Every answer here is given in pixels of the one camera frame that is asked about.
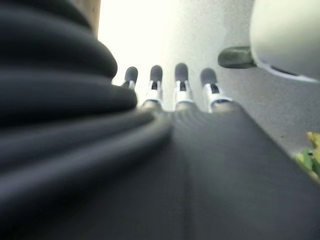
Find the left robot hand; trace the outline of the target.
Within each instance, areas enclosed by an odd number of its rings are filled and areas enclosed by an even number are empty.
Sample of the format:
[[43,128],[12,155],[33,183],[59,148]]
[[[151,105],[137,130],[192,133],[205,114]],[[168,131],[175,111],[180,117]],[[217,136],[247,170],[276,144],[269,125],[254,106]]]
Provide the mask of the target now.
[[47,217],[36,240],[317,240],[320,187],[234,101],[215,72],[210,112],[181,103],[167,143]]

